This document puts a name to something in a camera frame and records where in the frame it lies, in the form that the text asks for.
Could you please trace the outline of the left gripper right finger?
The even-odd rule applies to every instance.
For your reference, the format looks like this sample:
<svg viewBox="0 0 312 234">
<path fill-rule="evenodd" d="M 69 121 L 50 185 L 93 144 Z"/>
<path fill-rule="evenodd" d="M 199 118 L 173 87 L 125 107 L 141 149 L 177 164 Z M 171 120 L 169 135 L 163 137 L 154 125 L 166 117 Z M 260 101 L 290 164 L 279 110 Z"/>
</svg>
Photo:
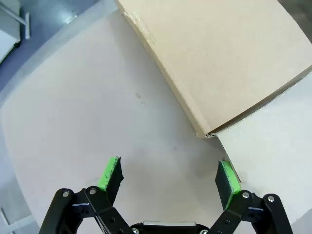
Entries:
<svg viewBox="0 0 312 234">
<path fill-rule="evenodd" d="M 240 222 L 251 223 L 257 234 L 291 234 L 292 228 L 280 197 L 266 194 L 258 197 L 243 190 L 231 163 L 218 162 L 215 183 L 223 212 L 209 234 L 233 234 Z"/>
</svg>

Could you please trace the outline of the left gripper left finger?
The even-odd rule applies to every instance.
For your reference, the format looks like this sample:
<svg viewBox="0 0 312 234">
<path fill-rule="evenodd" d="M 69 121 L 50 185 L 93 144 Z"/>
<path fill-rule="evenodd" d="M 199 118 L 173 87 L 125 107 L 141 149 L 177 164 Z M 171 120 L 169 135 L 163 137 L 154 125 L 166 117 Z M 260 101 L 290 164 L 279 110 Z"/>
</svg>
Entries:
<svg viewBox="0 0 312 234">
<path fill-rule="evenodd" d="M 86 218 L 94 218 L 104 234 L 130 234 L 132 229 L 113 206 L 123 180 L 121 158 L 112 157 L 97 186 L 56 191 L 40 234 L 76 234 Z"/>
</svg>

